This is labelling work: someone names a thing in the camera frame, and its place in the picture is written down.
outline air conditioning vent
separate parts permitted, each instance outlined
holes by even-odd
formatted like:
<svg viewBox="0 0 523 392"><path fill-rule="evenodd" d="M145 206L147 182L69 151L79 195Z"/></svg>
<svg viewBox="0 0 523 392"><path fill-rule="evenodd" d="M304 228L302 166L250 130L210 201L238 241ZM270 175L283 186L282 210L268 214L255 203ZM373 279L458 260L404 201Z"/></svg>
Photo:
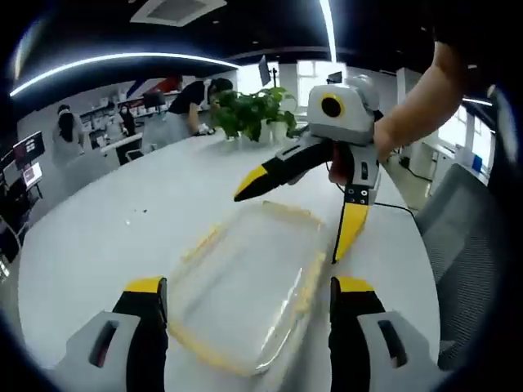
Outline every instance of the air conditioning vent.
<svg viewBox="0 0 523 392"><path fill-rule="evenodd" d="M223 0L149 0L131 22L181 27L225 5Z"/></svg>

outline ceiling light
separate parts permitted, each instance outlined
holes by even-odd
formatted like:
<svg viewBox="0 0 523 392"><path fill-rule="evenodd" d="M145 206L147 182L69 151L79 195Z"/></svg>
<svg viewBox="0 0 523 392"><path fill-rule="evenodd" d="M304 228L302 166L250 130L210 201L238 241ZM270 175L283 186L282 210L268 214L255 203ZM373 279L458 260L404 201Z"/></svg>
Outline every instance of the ceiling light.
<svg viewBox="0 0 523 392"><path fill-rule="evenodd" d="M98 57L91 57L88 59L75 61L74 63L69 63L66 65L62 65L58 68L51 69L47 72L42 73L41 75L38 75L36 78L32 78L28 82L25 82L24 84L18 86L15 90L11 91L9 94L10 96L15 96L19 92L25 90L27 87L34 85L37 82L40 82L41 80L45 78L49 78L50 76L54 74L58 74L62 71L66 71L67 69L72 69L79 67L80 65L86 65L90 63L98 63L101 61L107 61L107 60L115 60L115 59L127 59L132 57L167 57L172 59L186 59L186 60L195 60L195 61L202 61L204 63L212 63L212 64L218 64L218 65L224 65L226 67L236 68L239 69L239 66L236 64L228 63L226 61L221 60L215 60L215 59L209 59L207 57L200 57L200 56L192 56L192 55L182 55L179 53L153 53L153 52L143 52L143 53L118 53L115 55L106 55L106 56L98 56Z"/></svg>
<svg viewBox="0 0 523 392"><path fill-rule="evenodd" d="M321 11L324 13L325 27L327 28L327 38L329 39L330 60L333 63L336 59L336 42L334 40L334 23L333 15L330 11L329 0L320 0Z"/></svg>
<svg viewBox="0 0 523 392"><path fill-rule="evenodd" d="M463 100L466 102L472 102L474 104L492 106L492 102L488 102L487 100L473 100L472 98L463 98Z"/></svg>

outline clear plastic container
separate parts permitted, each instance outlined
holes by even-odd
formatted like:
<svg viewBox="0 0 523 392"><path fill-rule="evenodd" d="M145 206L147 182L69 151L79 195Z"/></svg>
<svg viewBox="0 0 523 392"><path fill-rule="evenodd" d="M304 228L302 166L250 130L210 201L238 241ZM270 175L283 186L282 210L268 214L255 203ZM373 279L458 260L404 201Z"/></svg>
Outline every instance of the clear plastic container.
<svg viewBox="0 0 523 392"><path fill-rule="evenodd" d="M213 366L242 376L266 371L310 311L325 248L324 225L309 212L243 207L169 279L169 333Z"/></svg>

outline window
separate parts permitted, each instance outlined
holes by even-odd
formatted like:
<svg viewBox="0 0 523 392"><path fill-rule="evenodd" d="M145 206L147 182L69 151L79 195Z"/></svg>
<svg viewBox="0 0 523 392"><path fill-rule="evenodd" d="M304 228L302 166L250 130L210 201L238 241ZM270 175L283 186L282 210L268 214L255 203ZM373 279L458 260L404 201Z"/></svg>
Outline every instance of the window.
<svg viewBox="0 0 523 392"><path fill-rule="evenodd" d="M276 69L276 86L279 86L279 67L277 62L268 63L269 70ZM271 80L266 87L273 87L274 82ZM244 94L253 94L263 88L262 79L260 78L260 69L258 64L245 65L238 69L238 91Z"/></svg>
<svg viewBox="0 0 523 392"><path fill-rule="evenodd" d="M483 160L483 166L489 166L492 131L478 117L474 117L474 142L472 152Z"/></svg>
<svg viewBox="0 0 523 392"><path fill-rule="evenodd" d="M312 87L325 84L327 77L335 72L342 71L346 78L346 66L343 63L330 61L298 61L297 62L297 102L299 106L308 106L309 93Z"/></svg>
<svg viewBox="0 0 523 392"><path fill-rule="evenodd" d="M465 145L465 140L467 139L467 111L464 107L459 106L459 109L449 121L440 127L438 137L453 147L455 145Z"/></svg>

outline round white table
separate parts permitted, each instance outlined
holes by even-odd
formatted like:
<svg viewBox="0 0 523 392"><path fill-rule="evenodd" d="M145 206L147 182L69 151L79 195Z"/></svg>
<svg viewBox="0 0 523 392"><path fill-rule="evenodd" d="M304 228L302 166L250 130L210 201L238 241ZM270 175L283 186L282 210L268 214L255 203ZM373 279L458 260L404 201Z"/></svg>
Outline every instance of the round white table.
<svg viewBox="0 0 523 392"><path fill-rule="evenodd" d="M223 136L183 140L137 159L65 200L27 234L20 260L19 306L25 344L52 368L65 343L101 310L111 310L126 283L169 276L180 255L239 206L233 194L244 176L279 146L239 148ZM317 167L294 186L261 199L308 209L336 233L342 192ZM382 170L377 201L405 206ZM436 361L439 308L431 266L409 213L370 208L367 223L345 258L329 265L299 359L293 390L330 388L329 277L350 274L371 283L386 310L397 310L428 340ZM166 390L245 390L245 381L211 369L170 338Z"/></svg>

